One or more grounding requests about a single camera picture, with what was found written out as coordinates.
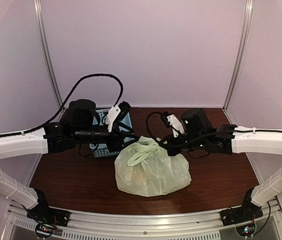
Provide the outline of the light green plastic bag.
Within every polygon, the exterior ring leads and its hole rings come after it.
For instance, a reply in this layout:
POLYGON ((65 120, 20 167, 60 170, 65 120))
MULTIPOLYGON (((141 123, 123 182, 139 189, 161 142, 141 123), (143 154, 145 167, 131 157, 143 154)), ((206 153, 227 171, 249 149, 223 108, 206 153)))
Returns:
POLYGON ((145 136, 120 151, 114 168, 117 188, 141 197, 168 195, 192 182, 189 162, 182 154, 169 156, 154 139, 145 136))

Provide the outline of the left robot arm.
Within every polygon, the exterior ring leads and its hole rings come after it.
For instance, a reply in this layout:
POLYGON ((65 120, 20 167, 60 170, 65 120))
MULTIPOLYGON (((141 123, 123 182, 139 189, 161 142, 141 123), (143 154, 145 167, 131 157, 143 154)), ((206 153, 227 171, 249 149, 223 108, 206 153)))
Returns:
MULTIPOLYGON (((133 129, 123 123, 130 109, 130 104, 123 101, 100 116, 93 101, 72 101, 58 121, 50 120, 35 129, 1 133, 0 162, 57 154, 84 144, 105 145, 108 152, 118 153, 129 144, 127 138, 134 138, 133 129)), ((21 184, 1 169, 0 194, 33 211, 42 222, 53 218, 42 191, 21 184)))

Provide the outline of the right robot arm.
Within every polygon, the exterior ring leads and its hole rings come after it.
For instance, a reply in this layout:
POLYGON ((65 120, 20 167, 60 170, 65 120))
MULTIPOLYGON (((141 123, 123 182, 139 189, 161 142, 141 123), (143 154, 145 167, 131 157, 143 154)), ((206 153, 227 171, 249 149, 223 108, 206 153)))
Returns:
POLYGON ((170 156, 203 150, 207 154, 245 154, 253 158, 253 170, 262 181, 246 192, 237 210, 240 220, 249 220, 269 200, 282 193, 282 128, 236 124, 213 127, 201 108, 191 108, 181 118, 166 111, 160 118, 172 130, 171 135, 159 142, 170 156))

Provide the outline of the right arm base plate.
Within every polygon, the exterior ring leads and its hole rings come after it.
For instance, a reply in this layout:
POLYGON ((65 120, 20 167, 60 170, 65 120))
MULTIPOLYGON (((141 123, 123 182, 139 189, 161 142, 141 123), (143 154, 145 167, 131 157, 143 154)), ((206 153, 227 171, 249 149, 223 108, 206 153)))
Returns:
POLYGON ((235 208, 227 208, 220 213, 223 226, 236 225, 244 222, 251 222, 263 216, 262 210, 251 208, 244 208, 243 206, 235 208))

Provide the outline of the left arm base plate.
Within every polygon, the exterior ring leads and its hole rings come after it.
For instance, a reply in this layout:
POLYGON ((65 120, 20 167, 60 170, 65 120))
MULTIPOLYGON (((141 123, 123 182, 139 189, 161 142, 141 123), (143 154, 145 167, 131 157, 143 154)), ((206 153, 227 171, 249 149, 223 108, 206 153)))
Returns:
POLYGON ((33 211, 27 209, 27 217, 34 220, 38 224, 48 224, 53 227, 67 227, 70 219, 70 212, 67 210, 61 210, 56 208, 51 208, 49 213, 42 215, 39 213, 34 213, 33 211))

